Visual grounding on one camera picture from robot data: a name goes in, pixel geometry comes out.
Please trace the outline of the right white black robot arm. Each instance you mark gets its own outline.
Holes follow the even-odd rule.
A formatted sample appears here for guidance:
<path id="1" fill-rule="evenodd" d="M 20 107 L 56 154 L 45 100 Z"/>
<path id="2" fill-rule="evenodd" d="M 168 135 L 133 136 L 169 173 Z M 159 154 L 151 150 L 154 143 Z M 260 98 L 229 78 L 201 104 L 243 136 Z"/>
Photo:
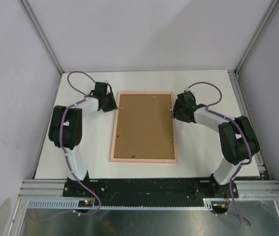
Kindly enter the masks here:
<path id="1" fill-rule="evenodd" d="M 206 126 L 219 134 L 223 160 L 210 176 L 209 192 L 214 197 L 221 197 L 226 192 L 226 184 L 260 151 L 259 141 L 246 116 L 231 118 L 212 111 L 204 104 L 197 104 L 191 91 L 177 95 L 172 118 Z"/>

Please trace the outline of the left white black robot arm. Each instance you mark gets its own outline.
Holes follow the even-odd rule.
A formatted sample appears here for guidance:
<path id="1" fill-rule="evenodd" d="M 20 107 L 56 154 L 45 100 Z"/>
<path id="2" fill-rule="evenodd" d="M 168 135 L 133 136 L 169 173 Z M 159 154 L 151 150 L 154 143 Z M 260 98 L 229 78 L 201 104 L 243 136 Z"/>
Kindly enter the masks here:
<path id="1" fill-rule="evenodd" d="M 76 181 L 73 190 L 81 197 L 88 195 L 91 190 L 91 185 L 84 181 L 88 171 L 79 147 L 83 136 L 83 117 L 117 108 L 111 85 L 96 82 L 94 89 L 85 94 L 82 100 L 67 107 L 57 105 L 53 109 L 48 138 L 63 151 L 69 169 L 68 178 Z"/>

